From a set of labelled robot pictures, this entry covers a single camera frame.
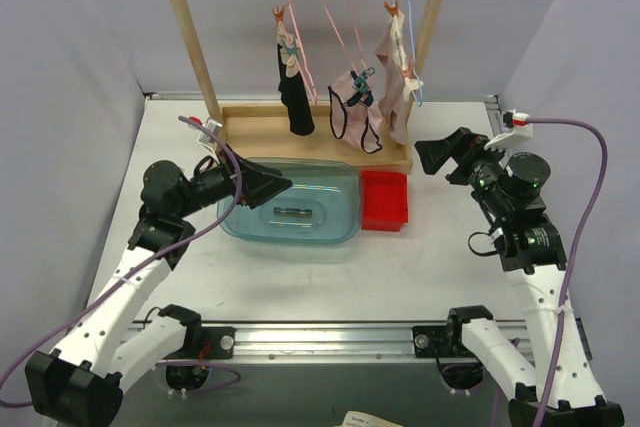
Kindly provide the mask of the beige pink underwear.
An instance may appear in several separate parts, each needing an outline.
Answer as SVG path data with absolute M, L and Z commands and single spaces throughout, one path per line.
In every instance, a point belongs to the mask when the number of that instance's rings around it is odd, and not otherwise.
M 409 139 L 407 122 L 412 96 L 403 95 L 401 71 L 407 67 L 410 55 L 405 51 L 403 35 L 405 16 L 389 18 L 383 37 L 375 49 L 375 55 L 385 72 L 385 89 L 378 101 L 379 108 L 388 122 L 391 138 L 406 145 Z

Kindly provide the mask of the blue wire hanger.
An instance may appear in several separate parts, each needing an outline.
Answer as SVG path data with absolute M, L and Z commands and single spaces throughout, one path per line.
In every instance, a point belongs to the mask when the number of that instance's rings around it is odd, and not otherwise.
M 415 36 L 415 33 L 414 33 L 412 0 L 406 0 L 406 4 L 407 4 L 408 32 L 409 32 L 409 40 L 410 40 L 410 47 L 411 47 L 411 51 L 410 51 L 411 56 L 407 58 L 407 65 L 408 65 L 408 60 L 410 58 L 412 58 L 413 59 L 413 65 L 414 65 L 414 76 L 421 80 L 420 74 L 417 72 L 417 44 L 416 44 L 416 36 Z M 413 100 L 414 100 L 414 103 L 418 107 L 421 107 L 423 105 L 423 103 L 424 103 L 423 86 L 424 86 L 424 82 L 423 82 L 423 85 L 422 85 L 421 89 L 419 91 L 415 91 L 411 95 Z

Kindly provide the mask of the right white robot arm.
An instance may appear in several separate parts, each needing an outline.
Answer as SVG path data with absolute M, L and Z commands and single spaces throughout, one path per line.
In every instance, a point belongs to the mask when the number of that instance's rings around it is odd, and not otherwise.
M 533 358 L 520 353 L 482 305 L 450 310 L 436 354 L 472 354 L 507 398 L 513 426 L 624 425 L 622 407 L 606 398 L 591 371 L 569 300 L 571 263 L 541 197 L 549 164 L 529 152 L 507 157 L 467 128 L 415 148 L 427 175 L 454 161 L 447 181 L 470 187 L 490 219 L 488 235 L 518 299 Z

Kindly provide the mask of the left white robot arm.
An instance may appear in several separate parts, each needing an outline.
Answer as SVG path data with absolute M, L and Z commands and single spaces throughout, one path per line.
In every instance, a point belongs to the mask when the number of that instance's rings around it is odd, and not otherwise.
M 188 216 L 233 195 L 259 207 L 292 187 L 280 170 L 229 155 L 204 158 L 187 178 L 168 160 L 143 175 L 142 207 L 128 246 L 100 296 L 50 352 L 34 352 L 25 374 L 34 410 L 71 426 L 108 426 L 125 393 L 168 355 L 196 355 L 198 313 L 169 305 L 150 326 L 124 338 L 150 294 L 173 272 L 192 242 Z

